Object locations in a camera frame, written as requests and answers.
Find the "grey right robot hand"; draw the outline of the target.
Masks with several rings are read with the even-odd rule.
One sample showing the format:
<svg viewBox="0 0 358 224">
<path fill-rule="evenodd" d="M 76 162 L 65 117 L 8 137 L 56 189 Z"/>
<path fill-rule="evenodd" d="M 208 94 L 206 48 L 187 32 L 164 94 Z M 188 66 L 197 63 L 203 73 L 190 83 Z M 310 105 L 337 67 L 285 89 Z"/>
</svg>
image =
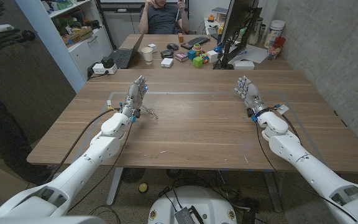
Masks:
<svg viewBox="0 0 358 224">
<path fill-rule="evenodd" d="M 269 107 L 265 106 L 258 88 L 249 78 L 240 77 L 235 91 L 244 100 L 249 118 L 253 116 L 258 118 L 262 113 L 269 111 Z"/>
</svg>

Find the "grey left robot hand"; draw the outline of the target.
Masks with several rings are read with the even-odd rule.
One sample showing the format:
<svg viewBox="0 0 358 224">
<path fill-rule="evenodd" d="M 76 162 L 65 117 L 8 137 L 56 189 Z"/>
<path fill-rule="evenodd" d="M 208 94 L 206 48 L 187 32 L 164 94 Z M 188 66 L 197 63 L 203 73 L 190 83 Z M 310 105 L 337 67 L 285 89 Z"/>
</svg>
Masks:
<svg viewBox="0 0 358 224">
<path fill-rule="evenodd" d="M 149 88 L 146 84 L 146 79 L 141 75 L 129 87 L 121 113 L 126 115 L 128 118 L 133 116 L 139 118 L 142 100 L 148 89 Z"/>
</svg>

